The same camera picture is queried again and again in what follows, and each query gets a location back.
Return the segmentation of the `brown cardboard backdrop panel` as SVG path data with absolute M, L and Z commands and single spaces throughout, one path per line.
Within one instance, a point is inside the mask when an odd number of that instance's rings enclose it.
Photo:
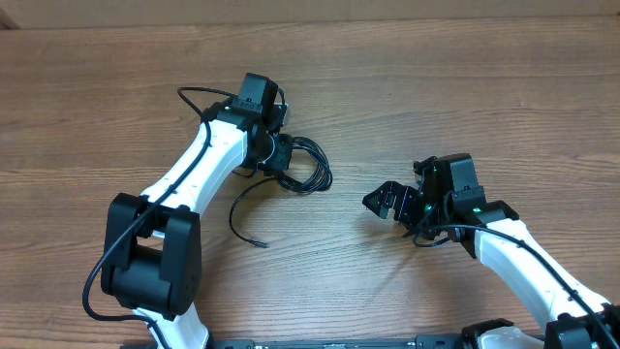
M 614 16 L 619 0 L 1 0 L 1 27 Z

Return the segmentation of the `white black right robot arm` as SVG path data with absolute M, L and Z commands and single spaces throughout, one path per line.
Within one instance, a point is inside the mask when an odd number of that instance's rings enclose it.
M 418 248 L 459 243 L 493 270 L 542 332 L 526 334 L 503 318 L 462 329 L 454 348 L 616 348 L 619 307 L 566 271 L 533 238 L 518 213 L 489 202 L 468 153 L 431 156 L 414 164 L 417 186 L 387 181 L 363 205 L 391 215 Z

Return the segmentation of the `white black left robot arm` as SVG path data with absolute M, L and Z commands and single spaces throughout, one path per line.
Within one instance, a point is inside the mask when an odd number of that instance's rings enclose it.
M 140 195 L 118 194 L 108 209 L 104 253 L 93 272 L 104 293 L 143 322 L 153 348 L 207 348 L 211 337 L 194 299 L 202 277 L 201 217 L 237 167 L 288 168 L 281 135 L 288 106 L 271 79 L 249 73 L 236 94 L 201 110 L 197 136 L 173 167 Z

